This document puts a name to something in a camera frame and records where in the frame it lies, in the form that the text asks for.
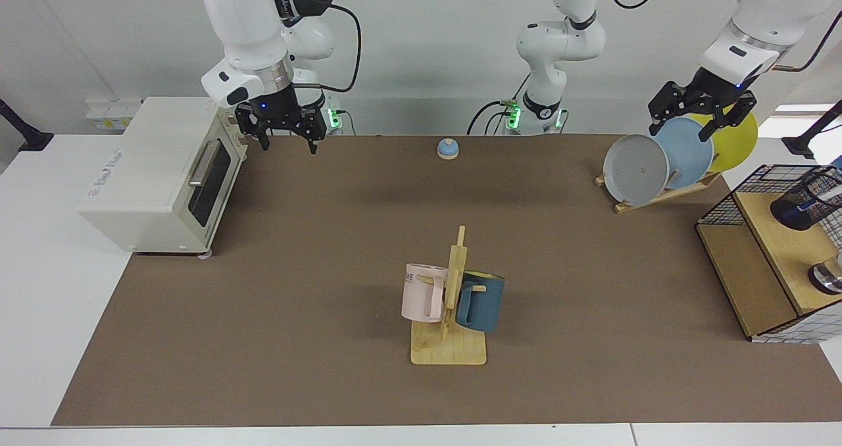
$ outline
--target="plate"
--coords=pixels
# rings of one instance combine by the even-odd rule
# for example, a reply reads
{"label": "plate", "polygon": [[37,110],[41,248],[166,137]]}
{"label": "plate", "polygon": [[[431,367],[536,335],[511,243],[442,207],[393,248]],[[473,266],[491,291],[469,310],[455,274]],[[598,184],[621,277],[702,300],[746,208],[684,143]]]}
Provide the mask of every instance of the plate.
{"label": "plate", "polygon": [[689,117],[674,117],[653,137],[670,159],[667,189],[680,190],[703,179],[713,162],[713,141],[699,141],[701,123]]}
{"label": "plate", "polygon": [[[705,116],[703,114],[689,114],[693,120],[696,120],[701,125],[705,125],[713,119],[712,116]],[[719,173],[720,171],[728,171],[731,168],[736,168],[743,161],[746,161],[755,151],[757,145],[758,128],[755,114],[749,113],[743,119],[743,122],[738,126],[727,126],[722,130],[713,134],[713,150],[716,158],[713,164],[710,165],[710,171]]]}
{"label": "plate", "polygon": [[667,184],[670,161],[658,142],[646,135],[626,135],[605,155],[605,188],[629,206],[652,201]]}

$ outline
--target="green led light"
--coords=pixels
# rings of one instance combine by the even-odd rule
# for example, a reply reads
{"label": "green led light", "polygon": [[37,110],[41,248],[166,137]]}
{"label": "green led light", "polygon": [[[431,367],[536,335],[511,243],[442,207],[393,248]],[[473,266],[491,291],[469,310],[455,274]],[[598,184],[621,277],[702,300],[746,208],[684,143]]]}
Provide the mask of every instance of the green led light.
{"label": "green led light", "polygon": [[508,112],[511,113],[511,116],[508,117],[508,123],[506,125],[508,128],[514,130],[518,127],[518,125],[520,125],[520,105],[511,105],[511,107],[508,108]]}

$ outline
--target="wooden base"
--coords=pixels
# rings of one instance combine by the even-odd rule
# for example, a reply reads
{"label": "wooden base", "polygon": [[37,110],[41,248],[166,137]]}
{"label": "wooden base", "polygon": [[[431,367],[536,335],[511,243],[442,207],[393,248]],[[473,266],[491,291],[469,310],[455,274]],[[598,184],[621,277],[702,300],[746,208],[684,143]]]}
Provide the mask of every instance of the wooden base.
{"label": "wooden base", "polygon": [[[656,197],[649,203],[643,204],[641,206],[629,206],[628,204],[621,201],[614,206],[614,212],[620,214],[623,212],[634,211],[635,209],[640,209],[641,207],[652,206],[653,204],[663,203],[664,201],[669,201],[676,197],[686,196],[688,194],[692,194],[698,191],[702,191],[707,189],[708,186],[712,185],[716,179],[721,176],[722,173],[708,173],[704,176],[703,179],[699,180],[695,185],[687,186],[686,188],[681,188],[680,190],[664,190],[660,194],[660,196]],[[596,179],[593,180],[596,186],[605,186],[605,175],[601,174],[597,176]]]}
{"label": "wooden base", "polygon": [[440,323],[412,321],[410,357],[415,365],[485,365],[485,333],[457,325],[452,315]]}

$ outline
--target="power strip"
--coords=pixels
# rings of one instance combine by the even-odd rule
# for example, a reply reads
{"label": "power strip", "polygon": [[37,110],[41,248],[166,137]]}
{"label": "power strip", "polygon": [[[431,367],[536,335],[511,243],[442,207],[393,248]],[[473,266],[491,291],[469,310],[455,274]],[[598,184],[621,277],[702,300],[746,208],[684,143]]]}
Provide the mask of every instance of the power strip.
{"label": "power strip", "polygon": [[132,123],[143,101],[87,101],[85,118],[91,126],[103,131],[124,131]]}

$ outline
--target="oven handle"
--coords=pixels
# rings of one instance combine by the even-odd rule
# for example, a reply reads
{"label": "oven handle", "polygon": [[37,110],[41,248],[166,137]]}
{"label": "oven handle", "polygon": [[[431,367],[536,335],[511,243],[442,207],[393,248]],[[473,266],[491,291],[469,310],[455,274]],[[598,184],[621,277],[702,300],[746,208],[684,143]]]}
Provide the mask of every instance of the oven handle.
{"label": "oven handle", "polygon": [[222,142],[219,139],[212,140],[205,144],[205,150],[202,151],[202,156],[199,157],[199,163],[196,164],[196,169],[193,170],[193,175],[190,176],[189,184],[193,187],[201,187],[207,182],[208,174],[211,173],[213,160],[216,159],[216,154],[222,148]]}

